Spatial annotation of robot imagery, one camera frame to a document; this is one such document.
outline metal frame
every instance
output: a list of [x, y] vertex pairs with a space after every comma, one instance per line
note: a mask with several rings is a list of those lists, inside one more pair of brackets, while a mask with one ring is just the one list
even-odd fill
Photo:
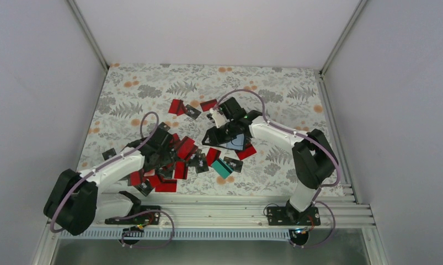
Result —
[[388, 265], [377, 228], [363, 228], [362, 235], [371, 265]]
[[90, 44], [91, 48], [93, 49], [93, 52], [98, 59], [99, 63], [103, 67], [104, 71], [108, 72], [108, 64], [106, 63], [106, 60], [104, 59], [103, 53], [101, 52], [101, 49], [98, 46], [98, 43], [96, 42], [93, 34], [91, 33], [91, 30], [89, 29], [85, 18], [82, 15], [82, 12], [78, 8], [77, 3], [75, 0], [66, 0], [68, 6], [70, 7], [70, 11], [72, 12], [73, 16], [77, 20], [77, 23], [79, 24], [80, 28], [83, 31], [83, 34], [85, 35], [85, 38], [88, 40], [88, 43]]
[[337, 43], [335, 43], [335, 46], [333, 46], [332, 51], [327, 57], [327, 60], [324, 63], [324, 66], [322, 67], [321, 74], [325, 74], [330, 67], [330, 64], [332, 63], [333, 59], [335, 58], [335, 55], [337, 55], [338, 51], [340, 50], [341, 46], [343, 45], [343, 42], [345, 41], [346, 37], [348, 37], [348, 34], [350, 33], [351, 29], [353, 28], [354, 24], [356, 23], [357, 18], [361, 14], [363, 8], [366, 6], [367, 0], [360, 0], [357, 4], [356, 8], [353, 11], [353, 14], [351, 15], [350, 20], [345, 26], [345, 29], [343, 29], [343, 32], [341, 33], [340, 37], [337, 40]]
[[354, 177], [350, 172], [350, 167], [348, 161], [346, 160], [345, 151], [343, 149], [343, 144], [341, 143], [340, 133], [338, 131], [337, 122], [335, 120], [333, 108], [327, 92], [327, 87], [325, 86], [323, 75], [320, 74], [318, 70], [314, 70], [314, 74], [316, 77], [317, 87], [319, 89], [319, 96], [324, 108], [325, 120], [327, 121], [327, 125], [330, 130], [330, 141], [332, 142], [333, 149], [337, 154], [338, 162], [341, 167], [341, 172], [343, 173], [343, 181], [346, 184], [351, 184], [353, 194], [356, 198], [356, 203], [361, 203], [362, 199], [359, 191], [356, 190], [355, 186], [353, 185]]

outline black card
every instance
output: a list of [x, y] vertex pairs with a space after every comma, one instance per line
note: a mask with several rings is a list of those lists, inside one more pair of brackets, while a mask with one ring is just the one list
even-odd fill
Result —
[[116, 154], [116, 150], [114, 148], [111, 148], [111, 149], [103, 152], [102, 155], [103, 155], [104, 160], [108, 160], [117, 154]]
[[158, 127], [160, 127], [161, 129], [163, 129], [165, 131], [169, 131], [169, 129], [171, 129], [171, 127], [169, 127], [166, 123], [160, 123], [158, 125]]
[[195, 172], [198, 173], [203, 173], [203, 172], [207, 172], [209, 170], [208, 168], [208, 163], [206, 162], [206, 155], [204, 153], [202, 153], [199, 156], [199, 164], [195, 167]]
[[135, 188], [144, 196], [148, 196], [149, 193], [153, 190], [149, 181], [145, 181], [142, 184], [135, 186]]
[[190, 156], [188, 166], [196, 167], [199, 164], [200, 156], [202, 154], [202, 149], [197, 149], [195, 153]]
[[187, 109], [185, 112], [185, 115], [191, 117], [192, 119], [196, 120], [200, 113], [202, 113], [201, 111], [199, 111], [198, 109], [192, 107], [191, 105], [186, 105], [185, 108]]
[[156, 170], [156, 173], [162, 176], [164, 179], [172, 179], [173, 178], [174, 167], [169, 167], [167, 169], [160, 168]]
[[237, 159], [230, 158], [230, 157], [227, 157], [227, 156], [225, 156], [223, 158], [223, 161], [225, 161], [226, 164], [228, 164], [228, 166], [230, 168], [232, 168], [234, 171], [239, 172], [239, 173], [242, 170], [242, 164], [244, 164], [244, 162], [242, 162], [242, 161], [239, 161]]

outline blue object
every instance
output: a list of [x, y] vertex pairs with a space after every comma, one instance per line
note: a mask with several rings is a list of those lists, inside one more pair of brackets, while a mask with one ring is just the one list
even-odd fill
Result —
[[211, 167], [224, 179], [233, 173], [233, 169], [219, 158], [211, 164]]

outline red card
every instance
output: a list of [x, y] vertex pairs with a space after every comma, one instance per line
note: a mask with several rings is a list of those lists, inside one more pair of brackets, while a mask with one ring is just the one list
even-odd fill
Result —
[[197, 151], [198, 146], [194, 145], [191, 142], [186, 142], [183, 146], [181, 146], [178, 150], [177, 156], [184, 160], [188, 161], [195, 151]]
[[171, 106], [169, 107], [169, 113], [176, 114], [177, 116], [184, 114], [186, 111], [184, 102], [180, 99], [173, 99]]
[[161, 185], [163, 179], [159, 175], [149, 176], [147, 180], [150, 182], [151, 187], [156, 188]]
[[211, 166], [211, 164], [220, 158], [221, 151], [215, 148], [210, 148], [207, 153], [207, 164]]
[[239, 160], [247, 158], [255, 153], [257, 153], [257, 151], [255, 150], [254, 146], [252, 146], [252, 144], [246, 145], [243, 151], [236, 151], [236, 155], [237, 157], [239, 157]]
[[190, 149], [192, 148], [194, 143], [195, 143], [194, 140], [185, 136], [184, 138], [182, 138], [181, 141], [179, 141], [177, 144], [174, 145], [174, 150], [177, 153], [179, 153], [180, 150], [185, 150], [185, 149], [189, 149], [189, 151], [190, 151]]
[[154, 175], [154, 169], [145, 172], [145, 174], [143, 174], [144, 177], [149, 177], [149, 176], [153, 176]]
[[173, 134], [173, 139], [171, 140], [171, 142], [169, 143], [169, 145], [175, 146], [179, 143], [180, 139], [179, 139], [179, 135], [178, 134]]
[[205, 102], [200, 103], [200, 106], [202, 107], [202, 110], [207, 112], [211, 108], [213, 108], [216, 104], [218, 104], [218, 101], [216, 99], [208, 100]]
[[187, 179], [187, 165], [184, 162], [176, 162], [174, 171], [175, 179]]
[[141, 183], [143, 183], [143, 178], [139, 171], [130, 173], [130, 186], [137, 186]]
[[176, 192], [176, 190], [177, 190], [176, 179], [165, 179], [163, 183], [161, 183], [154, 189], [155, 192]]

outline floral tablecloth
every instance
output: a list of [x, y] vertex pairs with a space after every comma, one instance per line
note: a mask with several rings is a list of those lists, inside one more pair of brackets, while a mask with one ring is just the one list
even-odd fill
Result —
[[[88, 137], [80, 158], [79, 170], [102, 163], [102, 153], [110, 148], [119, 152], [127, 143], [139, 138], [142, 116], [152, 110], [160, 121], [170, 126], [170, 133], [189, 136], [204, 153], [201, 144], [205, 131], [213, 126], [206, 113], [196, 120], [187, 115], [169, 114], [173, 99], [181, 99], [201, 110], [200, 103], [220, 98], [238, 88], [251, 89], [265, 100], [268, 114], [280, 124], [310, 131], [319, 128], [328, 137], [314, 72], [311, 69], [279, 67], [239, 67], [208, 65], [169, 65], [115, 63], [111, 65], [100, 95]], [[247, 112], [261, 110], [261, 103], [248, 93], [234, 95]], [[145, 122], [150, 132], [156, 120]], [[178, 194], [206, 195], [291, 195], [298, 182], [291, 150], [282, 150], [266, 141], [253, 139], [257, 153], [244, 160], [242, 172], [223, 179], [212, 168], [196, 174], [189, 168], [187, 180], [178, 180]], [[231, 150], [225, 156], [237, 159]], [[327, 179], [331, 183], [335, 174]], [[127, 181], [115, 184], [127, 188]], [[324, 188], [323, 196], [343, 196], [339, 185]]]

